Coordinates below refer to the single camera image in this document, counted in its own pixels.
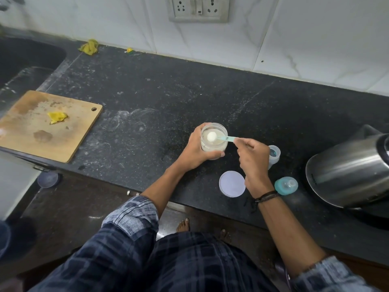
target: shirt cuff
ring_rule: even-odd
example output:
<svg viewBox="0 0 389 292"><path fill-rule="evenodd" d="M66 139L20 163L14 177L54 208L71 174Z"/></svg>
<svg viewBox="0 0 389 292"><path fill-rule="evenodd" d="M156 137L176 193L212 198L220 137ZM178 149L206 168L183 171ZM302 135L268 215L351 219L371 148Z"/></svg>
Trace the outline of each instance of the shirt cuff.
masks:
<svg viewBox="0 0 389 292"><path fill-rule="evenodd" d="M329 287L366 287L366 282L363 278L353 274L335 256L328 257L317 263L312 269L299 275L293 283L299 291L322 291Z"/></svg>
<svg viewBox="0 0 389 292"><path fill-rule="evenodd" d="M158 232L158 213L152 201L145 196L135 196L121 207L110 213L102 223L102 227L112 223L119 227L129 237L144 229Z"/></svg>

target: stainless steel kettle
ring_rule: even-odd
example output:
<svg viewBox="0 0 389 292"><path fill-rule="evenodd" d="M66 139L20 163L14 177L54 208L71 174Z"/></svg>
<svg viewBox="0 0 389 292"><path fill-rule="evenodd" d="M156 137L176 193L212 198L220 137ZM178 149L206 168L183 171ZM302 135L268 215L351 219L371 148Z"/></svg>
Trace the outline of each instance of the stainless steel kettle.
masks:
<svg viewBox="0 0 389 292"><path fill-rule="evenodd" d="M388 151L389 134L364 125L349 141L311 157L306 179L323 201L361 211L363 205L389 193ZM384 219L389 227L389 219Z"/></svg>

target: yellow cloth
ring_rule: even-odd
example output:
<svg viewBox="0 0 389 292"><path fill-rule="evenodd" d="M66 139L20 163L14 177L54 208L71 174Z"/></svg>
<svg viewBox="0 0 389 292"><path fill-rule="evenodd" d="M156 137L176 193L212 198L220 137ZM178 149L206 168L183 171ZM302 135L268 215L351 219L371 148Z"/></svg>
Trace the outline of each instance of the yellow cloth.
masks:
<svg viewBox="0 0 389 292"><path fill-rule="evenodd" d="M47 114L51 119L50 125L61 122L68 117L64 112L48 112Z"/></svg>
<svg viewBox="0 0 389 292"><path fill-rule="evenodd" d="M81 45L78 50L85 52L88 55L93 55L97 52L98 42L95 39L88 40L87 43Z"/></svg>

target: wooden cutting board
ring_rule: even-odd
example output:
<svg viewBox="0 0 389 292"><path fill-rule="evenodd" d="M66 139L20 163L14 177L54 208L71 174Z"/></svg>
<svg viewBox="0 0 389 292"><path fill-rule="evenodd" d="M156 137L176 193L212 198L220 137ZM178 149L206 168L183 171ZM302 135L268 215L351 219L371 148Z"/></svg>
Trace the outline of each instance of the wooden cutting board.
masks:
<svg viewBox="0 0 389 292"><path fill-rule="evenodd" d="M100 104L27 91L0 119L0 146L67 163L101 113ZM65 112L50 125L48 112Z"/></svg>

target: jar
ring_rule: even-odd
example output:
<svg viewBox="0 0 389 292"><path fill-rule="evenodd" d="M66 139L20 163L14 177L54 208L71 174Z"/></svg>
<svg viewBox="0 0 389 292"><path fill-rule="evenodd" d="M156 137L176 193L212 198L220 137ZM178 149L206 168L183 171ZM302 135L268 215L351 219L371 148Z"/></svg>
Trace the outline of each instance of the jar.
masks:
<svg viewBox="0 0 389 292"><path fill-rule="evenodd" d="M225 151L228 141L216 139L213 142L207 140L207 135L210 132L215 132L217 136L228 136L226 128L218 123L207 124L201 130L201 149L203 151Z"/></svg>

